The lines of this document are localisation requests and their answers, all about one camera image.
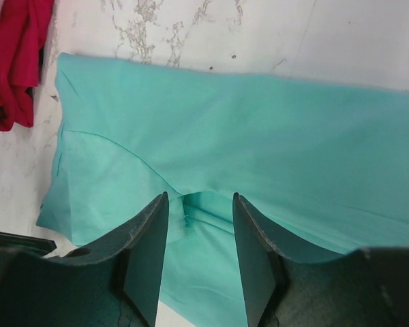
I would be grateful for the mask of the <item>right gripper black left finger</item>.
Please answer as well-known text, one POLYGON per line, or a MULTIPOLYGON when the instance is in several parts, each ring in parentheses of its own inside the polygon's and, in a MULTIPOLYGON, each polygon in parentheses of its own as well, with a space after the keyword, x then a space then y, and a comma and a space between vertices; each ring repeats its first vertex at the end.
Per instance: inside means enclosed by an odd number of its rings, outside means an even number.
POLYGON ((60 257, 0 247, 0 326, 154 326, 168 196, 60 257))

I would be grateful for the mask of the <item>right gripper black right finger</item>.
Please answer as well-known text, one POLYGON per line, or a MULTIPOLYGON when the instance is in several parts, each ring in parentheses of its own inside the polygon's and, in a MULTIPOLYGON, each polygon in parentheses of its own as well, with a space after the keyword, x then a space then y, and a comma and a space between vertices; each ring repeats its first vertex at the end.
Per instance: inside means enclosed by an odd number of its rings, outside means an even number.
POLYGON ((232 202, 249 326, 409 326, 409 247, 345 255, 232 202))

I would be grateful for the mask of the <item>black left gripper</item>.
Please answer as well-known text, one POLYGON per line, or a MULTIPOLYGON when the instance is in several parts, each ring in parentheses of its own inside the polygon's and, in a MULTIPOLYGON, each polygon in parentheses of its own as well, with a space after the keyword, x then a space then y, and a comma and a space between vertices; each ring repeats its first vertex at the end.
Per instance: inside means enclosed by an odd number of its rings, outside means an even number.
POLYGON ((47 255, 56 248, 53 240, 0 232, 0 247, 15 247, 37 255, 47 255))

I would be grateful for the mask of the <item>teal t shirt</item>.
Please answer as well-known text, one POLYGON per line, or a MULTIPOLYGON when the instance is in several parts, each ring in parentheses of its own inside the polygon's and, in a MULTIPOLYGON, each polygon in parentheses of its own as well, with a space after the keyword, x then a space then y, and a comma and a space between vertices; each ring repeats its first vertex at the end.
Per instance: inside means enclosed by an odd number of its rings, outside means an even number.
POLYGON ((409 93, 60 54, 37 224, 86 245, 167 193, 161 300, 245 326, 232 197, 325 249, 409 246, 409 93))

